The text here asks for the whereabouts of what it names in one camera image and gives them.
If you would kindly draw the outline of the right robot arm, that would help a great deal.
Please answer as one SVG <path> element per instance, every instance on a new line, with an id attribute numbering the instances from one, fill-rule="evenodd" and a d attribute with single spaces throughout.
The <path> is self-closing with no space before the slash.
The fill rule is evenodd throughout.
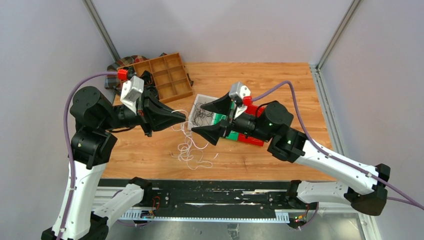
<path id="1" fill-rule="evenodd" d="M 291 127 L 294 116 L 281 103 L 271 101 L 252 113 L 236 115 L 233 100 L 225 95 L 203 104 L 202 109 L 225 115 L 216 124 L 192 128 L 210 144 L 216 145 L 230 132 L 237 132 L 267 142 L 267 151 L 280 161 L 308 166 L 334 178 L 332 182 L 292 180 L 285 195 L 291 208 L 325 202 L 349 205 L 370 216 L 382 213 L 388 199 L 390 167 L 366 165 L 318 144 Z"/>

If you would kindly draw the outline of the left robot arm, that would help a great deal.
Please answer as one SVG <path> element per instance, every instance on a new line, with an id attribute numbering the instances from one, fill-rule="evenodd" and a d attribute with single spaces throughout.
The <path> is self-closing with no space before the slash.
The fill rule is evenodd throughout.
<path id="1" fill-rule="evenodd" d="M 114 223 L 131 207 L 153 208 L 152 183 L 132 178 L 125 188 L 100 207 L 93 208 L 97 187 L 117 138 L 113 130 L 140 126 L 148 137 L 175 124 L 185 115 L 161 103 L 150 91 L 135 101 L 136 109 L 112 103 L 93 86 L 79 89 L 70 113 L 76 132 L 67 139 L 69 177 L 55 224 L 41 234 L 43 240 L 104 240 Z"/>

